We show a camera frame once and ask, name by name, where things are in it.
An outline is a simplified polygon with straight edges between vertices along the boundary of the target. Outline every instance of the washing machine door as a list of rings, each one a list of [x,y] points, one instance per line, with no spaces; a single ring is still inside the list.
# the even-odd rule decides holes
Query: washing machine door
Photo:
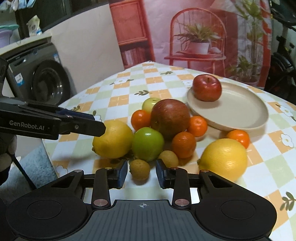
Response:
[[[70,82],[63,66],[54,60],[44,60],[33,74],[32,94],[35,100],[59,105],[71,96]]]

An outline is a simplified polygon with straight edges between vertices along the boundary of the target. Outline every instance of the washing machine label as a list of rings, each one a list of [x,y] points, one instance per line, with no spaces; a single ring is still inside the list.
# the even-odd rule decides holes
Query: washing machine label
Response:
[[[21,73],[19,73],[18,75],[15,76],[15,81],[16,81],[18,86],[21,86],[21,85],[24,84],[24,79],[23,79]]]
[[[59,64],[61,63],[60,60],[59,60],[59,55],[58,55],[57,53],[54,54],[54,60],[55,60],[56,62],[58,62]]]

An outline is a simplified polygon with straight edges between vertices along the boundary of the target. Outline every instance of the red chair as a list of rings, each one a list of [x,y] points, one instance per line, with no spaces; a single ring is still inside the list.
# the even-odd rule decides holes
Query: red chair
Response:
[[[212,30],[217,33],[220,39],[212,40],[210,42],[210,47],[217,47],[221,50],[219,56],[214,58],[208,56],[192,57],[184,54],[188,50],[188,44],[183,43],[177,34],[182,34],[186,32],[185,25],[200,24],[204,26],[211,26]],[[223,72],[225,76],[225,39],[226,39],[226,29],[221,21],[221,19],[209,10],[202,8],[187,8],[179,11],[170,23],[170,54],[165,57],[170,61],[170,65],[174,64],[174,61],[187,61],[187,66],[190,69],[191,62],[211,62],[212,64],[212,74],[215,74],[215,63],[217,61],[222,61]]]

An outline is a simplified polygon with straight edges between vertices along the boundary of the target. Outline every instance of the purple container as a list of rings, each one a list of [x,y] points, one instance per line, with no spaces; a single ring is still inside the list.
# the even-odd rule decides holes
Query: purple container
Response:
[[[12,36],[12,30],[0,30],[0,48],[10,44],[10,37]]]

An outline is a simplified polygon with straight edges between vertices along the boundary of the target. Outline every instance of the white wall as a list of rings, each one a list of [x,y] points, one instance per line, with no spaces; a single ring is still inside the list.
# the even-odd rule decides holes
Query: white wall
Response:
[[[124,70],[108,4],[78,14],[49,31],[77,93]]]
[[[271,52],[274,53],[277,51],[277,47],[279,45],[279,42],[276,40],[276,36],[281,36],[283,32],[283,25],[278,22],[277,20],[272,20],[273,27],[272,27],[272,44],[271,44]],[[288,35],[287,35],[287,41],[286,41],[286,47],[290,49],[289,43],[292,43],[295,45],[295,48],[292,49],[291,57],[294,61],[294,64],[296,64],[296,32],[294,32],[291,29],[288,29]]]
[[[3,11],[3,12],[0,11],[0,26],[11,25],[11,24],[17,24],[14,12],[9,13],[9,11]],[[10,43],[14,43],[19,40],[20,40],[20,35],[18,32],[18,29],[16,29],[12,32]]]

